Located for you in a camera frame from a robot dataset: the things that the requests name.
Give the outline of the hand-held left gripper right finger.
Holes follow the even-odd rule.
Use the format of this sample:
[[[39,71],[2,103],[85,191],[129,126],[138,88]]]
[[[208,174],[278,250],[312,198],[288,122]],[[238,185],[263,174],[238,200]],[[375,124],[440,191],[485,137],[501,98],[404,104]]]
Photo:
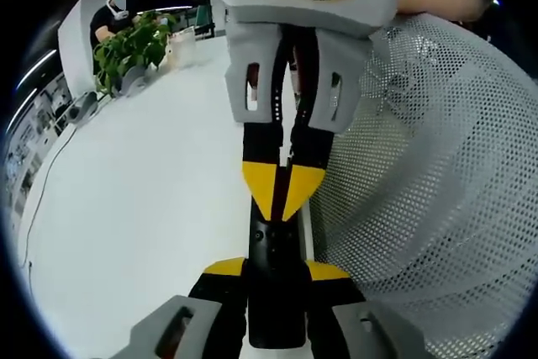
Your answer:
[[[367,300],[337,266],[306,261],[307,337],[314,358],[426,358],[423,332],[397,311]]]

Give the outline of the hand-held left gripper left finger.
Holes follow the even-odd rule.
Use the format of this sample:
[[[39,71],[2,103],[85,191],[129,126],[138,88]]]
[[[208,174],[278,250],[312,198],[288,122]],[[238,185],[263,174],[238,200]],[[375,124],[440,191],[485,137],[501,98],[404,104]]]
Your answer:
[[[238,358],[246,333],[244,257],[205,268],[187,296],[176,295],[130,331],[114,358]]]

